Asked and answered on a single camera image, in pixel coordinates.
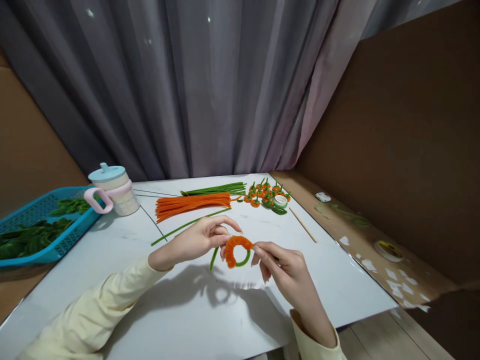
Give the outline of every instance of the left hand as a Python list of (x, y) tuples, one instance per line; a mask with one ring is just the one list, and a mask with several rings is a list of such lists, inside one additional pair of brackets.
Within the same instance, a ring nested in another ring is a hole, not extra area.
[(178, 263), (197, 259), (211, 249), (225, 245), (231, 235), (222, 224), (242, 232), (237, 222), (228, 216), (202, 217), (172, 241), (152, 252), (148, 256), (148, 264), (157, 271), (166, 271)]

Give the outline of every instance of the yellow sleeve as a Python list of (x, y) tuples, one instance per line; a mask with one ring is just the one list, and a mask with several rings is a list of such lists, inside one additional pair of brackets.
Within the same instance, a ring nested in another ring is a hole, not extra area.
[(18, 359), (102, 359), (95, 352), (137, 299), (167, 273), (153, 270), (144, 258), (111, 274), (53, 319)]
[(296, 310), (291, 310), (290, 315), (302, 360), (347, 360), (340, 347), (339, 335), (333, 326), (331, 328), (335, 333), (336, 346), (328, 348), (320, 345), (303, 331), (302, 318)]

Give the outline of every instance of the plastic basket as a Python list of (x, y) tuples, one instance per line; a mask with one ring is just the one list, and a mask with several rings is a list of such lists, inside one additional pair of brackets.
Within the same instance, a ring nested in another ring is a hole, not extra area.
[(62, 256), (67, 253), (67, 251), (100, 217), (100, 214), (95, 212), (92, 208), (88, 209), (84, 214), (75, 212), (59, 217), (49, 216), (49, 213), (55, 209), (58, 209), (58, 200), (82, 199), (84, 197), (84, 192), (89, 188), (91, 188), (91, 186), (58, 188), (46, 193), (28, 205), (25, 205), (21, 209), (0, 220), (0, 234), (18, 230), (17, 225), (19, 224), (28, 227), (40, 220), (47, 220), (47, 222), (53, 223), (60, 218), (67, 218), (75, 221), (67, 230), (65, 230), (43, 250), (26, 257), (0, 260), (0, 268), (27, 266), (32, 264), (47, 264), (61, 259)]

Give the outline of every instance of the white table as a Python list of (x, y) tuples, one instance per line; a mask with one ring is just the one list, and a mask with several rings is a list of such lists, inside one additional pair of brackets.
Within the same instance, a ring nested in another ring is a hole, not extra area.
[[(243, 181), (248, 187), (268, 174), (232, 175), (138, 182), (134, 189), (179, 195)], [(275, 180), (269, 177), (270, 183)], [(137, 194), (155, 196), (154, 193)], [(146, 257), (161, 235), (220, 208), (180, 214), (159, 224), (155, 197), (139, 196), (142, 207), (127, 217), (103, 215), (48, 273), (0, 327), (1, 358), (13, 359), (70, 302), (108, 274)], [(231, 203), (227, 215), (252, 242), (273, 241), (303, 252), (316, 288), (335, 327), (395, 308), (396, 302), (294, 200), (293, 208), (312, 232), (314, 243), (290, 212), (280, 216), (248, 203)], [(244, 289), (238, 282), (257, 276), (258, 267), (228, 269), (212, 253), (182, 263), (150, 289), (120, 322), (105, 347), (109, 359), (245, 359), (293, 339), (289, 304), (270, 281), (265, 289)]]

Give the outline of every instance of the wooden floor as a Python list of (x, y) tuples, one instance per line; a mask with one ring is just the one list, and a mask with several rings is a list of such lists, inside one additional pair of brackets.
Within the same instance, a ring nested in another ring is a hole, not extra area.
[(359, 321), (343, 330), (339, 337), (348, 360), (453, 359), (402, 309)]

